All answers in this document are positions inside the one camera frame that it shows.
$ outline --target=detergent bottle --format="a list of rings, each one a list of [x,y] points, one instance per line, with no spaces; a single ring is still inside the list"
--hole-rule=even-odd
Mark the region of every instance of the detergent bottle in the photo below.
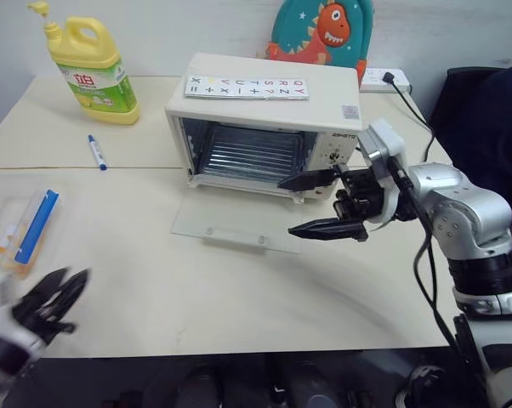
[[[90,17],[69,17],[61,29],[48,21],[46,2],[31,3],[28,8],[45,19],[48,51],[84,111],[105,122],[135,123],[139,103],[106,27]]]

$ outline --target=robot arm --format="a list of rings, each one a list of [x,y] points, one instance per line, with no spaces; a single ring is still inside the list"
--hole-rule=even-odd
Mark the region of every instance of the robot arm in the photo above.
[[[454,167],[407,167],[403,141],[384,120],[359,134],[369,168],[343,165],[282,180],[279,187],[310,190],[340,178],[336,218],[289,230],[301,238],[367,239],[364,221],[386,225],[423,216],[447,257],[453,294],[464,312],[455,318],[457,343],[486,387],[492,407],[512,407],[512,214],[500,195],[474,186]],[[422,207],[423,214],[414,208]]]
[[[67,269],[46,275],[22,299],[14,296],[14,278],[0,270],[0,406],[15,378],[37,361],[60,332],[75,325],[61,319],[88,280],[84,270],[63,281]]]

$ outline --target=black cable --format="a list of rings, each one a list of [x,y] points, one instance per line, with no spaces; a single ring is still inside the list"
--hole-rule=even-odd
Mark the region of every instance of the black cable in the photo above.
[[[400,189],[401,193],[404,194],[405,197],[408,199],[409,205],[412,207],[413,212],[417,215],[418,220],[420,221],[424,228],[424,241],[421,247],[418,249],[412,264],[413,272],[415,274],[415,280],[417,281],[418,287],[423,293],[426,302],[430,305],[432,309],[437,327],[440,329],[441,334],[443,334],[443,337],[447,340],[452,351],[455,353],[455,355],[459,357],[460,352],[458,350],[456,340],[451,331],[449,330],[447,324],[441,317],[439,310],[437,309],[437,272],[435,270],[434,251],[432,249],[431,244],[432,223],[430,221],[430,217],[418,202],[418,199],[415,196],[413,190],[411,179],[406,175],[405,170],[401,168],[400,163],[397,161],[395,157],[391,157],[389,159],[388,167],[396,185]],[[420,263],[420,259],[422,258],[425,252],[428,252],[428,258],[430,261],[430,273],[432,277],[432,297],[430,297],[428,291],[426,290],[426,287],[424,286],[424,283],[420,279],[420,272],[418,270],[418,264]]]
[[[430,134],[431,134],[431,138],[430,138],[430,141],[429,143],[426,145],[426,148],[424,149],[424,153],[423,153],[423,162],[427,162],[428,161],[428,154],[430,153],[430,147],[432,145],[432,143],[434,143],[434,140],[435,140],[435,133],[434,133],[434,129],[432,129],[430,127],[430,125],[424,120],[423,117],[421,117],[415,110],[414,108],[411,106],[411,104],[409,103],[409,101],[407,101],[407,99],[405,98],[405,96],[403,96],[403,93],[401,93],[400,89],[398,89],[398,87],[395,85],[394,83],[394,75],[392,75],[390,72],[385,72],[384,73],[384,76],[383,76],[383,82],[386,82],[386,83],[389,83],[390,85],[392,85],[392,87],[394,87],[394,90],[398,93],[398,95],[400,95],[401,97],[401,100],[403,100],[403,102],[407,105],[407,107],[409,108],[409,110],[415,115],[415,117],[423,124],[425,125],[428,130],[430,131]]]

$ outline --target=power strip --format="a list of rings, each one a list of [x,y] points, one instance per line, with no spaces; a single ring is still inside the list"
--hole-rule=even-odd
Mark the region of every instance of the power strip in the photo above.
[[[360,92],[394,93],[392,85],[383,81],[385,72],[394,75],[394,84],[400,91],[411,91],[411,84],[407,80],[406,74],[399,68],[366,68],[366,74],[361,79]]]

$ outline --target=transparent plastic container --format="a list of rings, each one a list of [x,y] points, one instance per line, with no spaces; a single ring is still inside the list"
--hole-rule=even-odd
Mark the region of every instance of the transparent plastic container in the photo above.
[[[58,199],[42,177],[0,175],[1,269],[27,276],[60,211]]]

